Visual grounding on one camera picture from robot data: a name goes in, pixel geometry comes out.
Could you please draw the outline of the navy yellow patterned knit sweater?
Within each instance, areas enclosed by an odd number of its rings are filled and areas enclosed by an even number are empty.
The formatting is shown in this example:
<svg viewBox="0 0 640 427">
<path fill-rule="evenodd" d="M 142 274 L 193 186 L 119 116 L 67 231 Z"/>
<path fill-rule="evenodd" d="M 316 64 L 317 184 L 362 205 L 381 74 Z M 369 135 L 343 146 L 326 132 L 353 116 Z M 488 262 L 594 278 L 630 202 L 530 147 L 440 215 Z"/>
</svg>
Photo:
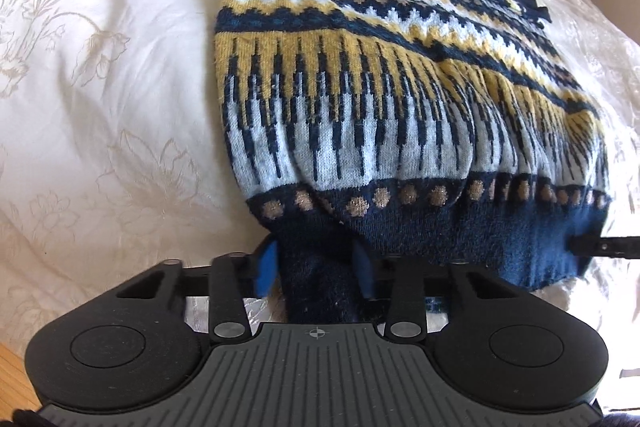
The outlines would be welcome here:
<svg viewBox="0 0 640 427">
<path fill-rule="evenodd" d="M 603 229 L 608 154 L 548 20 L 535 0 L 221 0 L 224 137 L 288 321 L 381 317 L 356 244 L 530 291 L 584 274 L 568 242 Z"/>
</svg>

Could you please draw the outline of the cream floral bedspread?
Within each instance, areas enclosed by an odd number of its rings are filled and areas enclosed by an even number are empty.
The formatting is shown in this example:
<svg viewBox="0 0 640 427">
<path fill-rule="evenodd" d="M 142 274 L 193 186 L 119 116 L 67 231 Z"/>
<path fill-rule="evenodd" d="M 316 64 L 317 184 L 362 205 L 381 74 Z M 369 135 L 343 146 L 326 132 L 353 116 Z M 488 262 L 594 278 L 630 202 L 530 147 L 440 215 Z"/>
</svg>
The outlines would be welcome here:
<svg viewBox="0 0 640 427">
<path fill-rule="evenodd" d="M 613 109 L 622 136 L 605 230 L 634 234 L 639 47 L 590 0 L 540 1 L 570 69 Z M 265 235 L 224 147 L 210 42 L 218 4 L 1 0 L 1 343 L 19 355 L 40 327 L 149 265 L 208 263 Z M 638 264 L 596 260 L 538 295 L 631 362 Z"/>
</svg>

